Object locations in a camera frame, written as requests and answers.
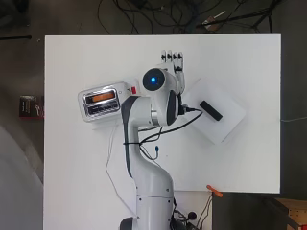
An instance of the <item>wire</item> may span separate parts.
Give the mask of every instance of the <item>wire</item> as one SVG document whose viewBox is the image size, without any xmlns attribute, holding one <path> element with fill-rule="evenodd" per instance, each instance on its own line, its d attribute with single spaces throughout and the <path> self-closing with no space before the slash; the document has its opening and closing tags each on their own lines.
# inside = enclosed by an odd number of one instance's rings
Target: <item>wire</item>
<svg viewBox="0 0 307 230">
<path fill-rule="evenodd" d="M 129 4 L 129 1 L 125 0 L 125 2 L 127 3 L 128 7 L 132 10 L 132 7 L 131 5 Z M 135 15 L 134 15 L 134 12 L 132 13 L 132 21 L 130 20 L 130 18 L 128 17 L 127 13 L 125 11 L 122 11 L 125 16 L 128 18 L 130 24 L 132 25 L 132 28 L 131 28 L 131 32 L 130 34 L 133 35 L 133 29 L 135 29 L 136 33 L 139 35 L 140 33 L 138 32 L 138 30 L 136 29 L 135 25 L 134 25 L 134 19 L 135 19 Z"/>
<path fill-rule="evenodd" d="M 144 154 L 144 156 L 145 156 L 147 159 L 153 161 L 158 167 L 162 168 L 162 167 L 161 167 L 158 163 L 156 163 L 156 161 L 155 161 L 155 160 L 159 157 L 158 152 L 156 152 L 155 158 L 152 158 L 151 155 L 148 153 L 148 151 L 146 150 L 146 148 L 145 148 L 144 146 L 140 146 L 140 150 L 141 150 L 141 152 Z"/>
<path fill-rule="evenodd" d="M 280 120 L 280 122 L 289 123 L 289 122 L 296 122 L 296 121 L 301 121 L 301 120 L 305 120 L 305 119 L 307 119 L 307 117 L 294 118 L 294 119 L 290 119 L 290 120 Z"/>
<path fill-rule="evenodd" d="M 238 11 L 239 8 L 240 8 L 243 4 L 245 4 L 247 1 L 248 1 L 248 0 L 237 0 L 238 5 L 237 5 L 237 6 L 235 7 L 235 9 L 229 14 L 229 16 L 226 18 L 225 22 L 220 26 L 220 28 L 219 28 L 218 30 L 220 30 L 220 29 L 224 26 L 224 24 L 227 23 L 229 17 L 231 17 L 233 13 L 235 13 L 236 11 Z"/>
<path fill-rule="evenodd" d="M 166 133 L 169 133 L 169 132 L 173 132 L 173 131 L 179 130 L 179 129 L 183 128 L 183 127 L 186 127 L 186 126 L 190 125 L 191 123 L 193 123 L 194 121 L 196 121 L 201 115 L 202 115 L 202 112 L 201 112 L 198 116 L 196 116 L 195 118 L 193 118 L 191 121 L 189 121 L 189 122 L 183 124 L 182 126 L 178 126 L 178 127 L 175 127 L 175 128 L 169 129 L 169 130 L 166 130 L 166 131 L 160 131 L 160 132 L 158 132 L 158 133 L 156 133 L 156 134 L 153 134 L 153 135 L 151 135 L 151 136 L 148 136 L 148 137 L 146 137 L 145 139 L 143 139 L 139 144 L 142 145 L 142 144 L 148 142 L 148 140 L 152 139 L 152 138 L 155 137 L 155 136 L 160 136 L 160 135 L 162 135 L 162 134 L 166 134 Z"/>
<path fill-rule="evenodd" d="M 160 139 L 160 136 L 161 136 L 161 132 L 162 132 L 162 129 L 163 129 L 163 126 L 161 127 L 160 131 L 157 134 L 157 138 L 151 140 L 152 138 L 149 138 L 148 140 L 146 140 L 144 143 L 148 143 L 148 142 L 155 142 L 157 141 L 158 139 Z"/>
<path fill-rule="evenodd" d="M 156 128 L 159 128 L 159 126 L 156 127 L 149 127 L 149 128 L 144 128 L 144 129 L 139 129 L 138 132 L 142 132 L 142 131 L 150 131 L 150 130 L 154 130 Z"/>
<path fill-rule="evenodd" d="M 101 21 L 101 19 L 100 19 L 100 6 L 102 5 L 102 2 L 103 2 L 104 0 L 100 0 L 100 2 L 99 2 L 99 5 L 98 5 L 98 9 L 97 9 L 97 18 L 98 18 L 98 21 L 99 21 L 99 23 L 100 23 L 100 25 L 105 29 L 105 31 L 109 34 L 109 35 L 111 35 L 111 33 L 109 32 L 109 30 L 104 26 L 104 24 L 102 23 L 102 21 Z"/>
<path fill-rule="evenodd" d="M 202 225 L 203 222 L 206 220 L 206 218 L 209 216 L 209 211 L 210 211 L 210 204 L 212 203 L 212 198 L 210 199 L 209 205 L 208 205 L 208 209 L 207 209 L 207 214 L 205 215 L 205 217 L 203 218 L 202 222 L 201 222 L 201 227 L 200 230 L 202 230 Z"/>
<path fill-rule="evenodd" d="M 223 2 L 223 0 L 219 0 L 214 6 L 212 6 L 212 7 L 209 8 L 208 10 L 205 10 L 205 11 L 203 11 L 203 12 L 200 12 L 200 13 L 198 14 L 198 16 L 200 16 L 200 15 L 206 13 L 206 12 L 209 12 L 209 11 L 215 9 L 215 8 L 216 8 L 217 6 L 219 6 L 222 2 Z"/>
<path fill-rule="evenodd" d="M 110 174 L 109 174 L 109 172 L 107 170 L 107 166 L 108 166 L 109 160 L 110 160 L 111 155 L 112 155 L 113 139 L 114 139 L 114 134 L 115 134 L 115 131 L 116 131 L 117 127 L 118 126 L 115 126 L 113 128 L 113 130 L 111 131 L 111 134 L 109 135 L 109 139 L 108 139 L 108 155 L 107 155 L 107 161 L 106 161 L 106 174 L 107 174 L 109 180 L 112 183 L 113 189 L 114 189 L 115 194 L 117 195 L 117 197 L 122 201 L 122 203 L 126 206 L 126 208 L 128 208 L 128 210 L 131 211 L 131 213 L 133 214 L 132 209 L 128 206 L 128 204 L 124 201 L 124 199 L 119 196 L 119 194 L 117 192 L 117 189 L 115 187 L 115 184 L 114 184 L 114 182 L 112 180 L 112 177 L 110 176 Z"/>
<path fill-rule="evenodd" d="M 124 11 L 124 12 L 139 12 L 140 14 L 142 14 L 150 22 L 152 35 L 154 34 L 154 24 L 153 24 L 152 20 L 145 13 L 143 13 L 142 11 L 139 11 L 139 10 L 124 9 L 119 5 L 118 0 L 112 0 L 112 1 L 115 4 L 115 6 L 117 6 L 121 11 Z"/>
<path fill-rule="evenodd" d="M 207 202 L 206 202 L 206 204 L 205 204 L 205 206 L 204 206 L 204 208 L 203 208 L 203 210 L 202 210 L 202 212 L 201 212 L 201 216 L 200 216 L 200 218 L 199 218 L 199 220 L 198 220 L 198 224 L 196 225 L 197 227 L 199 227 L 199 224 L 200 224 L 202 215 L 203 215 L 204 211 L 207 209 L 207 206 L 208 206 L 208 203 L 209 203 L 209 200 L 210 200 L 211 197 L 212 197 L 212 194 L 211 194 L 210 197 L 207 199 Z"/>
</svg>

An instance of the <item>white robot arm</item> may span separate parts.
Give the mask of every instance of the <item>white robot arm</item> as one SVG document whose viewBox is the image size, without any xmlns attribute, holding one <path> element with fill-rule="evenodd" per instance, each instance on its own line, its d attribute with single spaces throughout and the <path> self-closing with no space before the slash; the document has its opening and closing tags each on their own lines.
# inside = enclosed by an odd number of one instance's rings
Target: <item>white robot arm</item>
<svg viewBox="0 0 307 230">
<path fill-rule="evenodd" d="M 182 114 L 182 58 L 182 53 L 172 55 L 171 52 L 162 52 L 162 63 L 149 70 L 143 78 L 143 85 L 150 97 L 130 96 L 122 104 L 126 162 L 136 186 L 137 218 L 125 218 L 120 230 L 170 229 L 173 180 L 165 170 L 141 155 L 138 129 L 169 126 L 178 114 Z"/>
</svg>

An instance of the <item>floor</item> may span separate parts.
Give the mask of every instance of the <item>floor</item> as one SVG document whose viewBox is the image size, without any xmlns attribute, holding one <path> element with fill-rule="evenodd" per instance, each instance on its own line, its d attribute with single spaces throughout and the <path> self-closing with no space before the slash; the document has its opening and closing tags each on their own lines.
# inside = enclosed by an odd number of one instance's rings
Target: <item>floor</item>
<svg viewBox="0 0 307 230">
<path fill-rule="evenodd" d="M 164 0 L 152 1 L 160 6 Z M 203 8 L 214 4 L 215 0 L 206 0 Z M 250 0 L 242 6 L 235 15 L 257 11 L 266 7 L 269 0 Z M 106 35 L 106 31 L 97 19 L 99 0 L 32 0 L 26 14 L 18 15 L 15 23 L 0 27 L 0 36 L 32 35 L 31 40 L 11 40 L 0 42 L 0 98 L 6 116 L 0 118 L 0 125 L 5 124 L 13 136 L 19 135 L 19 144 L 24 148 L 31 143 L 43 161 L 43 121 L 20 120 L 18 118 L 18 103 L 20 95 L 44 94 L 44 36 L 46 35 Z M 216 15 L 222 11 L 231 12 L 236 6 L 235 0 L 224 0 L 216 9 L 205 13 L 199 18 L 199 23 L 209 15 Z M 282 119 L 293 119 L 307 116 L 307 65 L 305 64 L 305 50 L 307 48 L 307 32 L 303 30 L 307 20 L 305 13 L 307 1 L 284 0 L 272 14 L 273 30 L 282 34 Z M 113 35 L 128 35 L 131 25 L 127 18 L 114 6 L 112 1 L 104 0 L 100 8 L 100 17 L 104 25 Z M 167 17 L 159 17 L 161 22 L 168 24 L 172 21 Z M 254 19 L 244 20 L 252 23 Z M 135 15 L 135 26 L 140 34 L 150 34 L 150 23 Z M 267 20 L 260 26 L 261 33 L 267 33 Z M 193 27 L 187 28 L 191 34 L 201 34 Z M 169 35 L 172 28 L 165 28 L 154 23 L 154 33 Z M 233 25 L 224 25 L 219 33 L 254 33 L 253 30 Z M 286 198 L 307 199 L 307 121 L 301 120 L 282 123 L 281 132 L 281 195 Z M 214 203 L 213 229 L 247 229 L 247 225 L 255 221 L 258 229 L 281 229 L 270 222 L 266 212 L 246 195 L 226 194 L 223 200 Z M 239 222 L 235 212 L 242 214 L 245 221 Z"/>
</svg>

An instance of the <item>white table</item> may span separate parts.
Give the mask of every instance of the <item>white table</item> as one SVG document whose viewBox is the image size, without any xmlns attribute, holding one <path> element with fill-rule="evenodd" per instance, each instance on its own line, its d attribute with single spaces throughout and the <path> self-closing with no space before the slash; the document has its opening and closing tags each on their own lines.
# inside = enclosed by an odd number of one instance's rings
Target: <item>white table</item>
<svg viewBox="0 0 307 230">
<path fill-rule="evenodd" d="M 141 79 L 159 63 L 163 49 L 183 52 L 187 88 L 202 75 L 216 78 L 248 109 L 244 122 L 218 147 L 191 127 L 187 136 L 179 131 L 161 138 L 160 148 L 168 154 L 159 163 L 175 189 L 204 191 L 211 184 L 221 191 L 279 192 L 279 34 L 47 36 L 44 229 L 117 229 L 130 216 L 105 173 L 111 127 L 93 130 L 85 123 L 77 94 L 108 81 Z M 120 132 L 113 152 L 124 162 Z M 127 176 L 125 167 L 118 170 Z M 177 196 L 185 212 L 199 212 L 208 198 L 200 192 Z"/>
</svg>

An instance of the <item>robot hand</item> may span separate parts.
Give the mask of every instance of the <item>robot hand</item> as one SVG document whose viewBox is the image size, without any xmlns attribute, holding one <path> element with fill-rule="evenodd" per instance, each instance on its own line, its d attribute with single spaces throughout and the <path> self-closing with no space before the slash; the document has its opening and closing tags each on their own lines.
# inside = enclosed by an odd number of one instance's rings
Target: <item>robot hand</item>
<svg viewBox="0 0 307 230">
<path fill-rule="evenodd" d="M 156 127 L 170 126 L 178 114 L 184 114 L 181 106 L 185 84 L 183 55 L 162 51 L 161 61 L 143 78 L 143 85 L 151 96 L 153 124 Z"/>
<path fill-rule="evenodd" d="M 179 94 L 182 94 L 185 88 L 182 52 L 174 52 L 172 54 L 172 51 L 169 50 L 166 54 L 166 52 L 163 50 L 161 52 L 161 64 L 157 65 L 156 67 L 160 69 L 167 69 L 171 75 L 177 78 L 179 82 Z"/>
</svg>

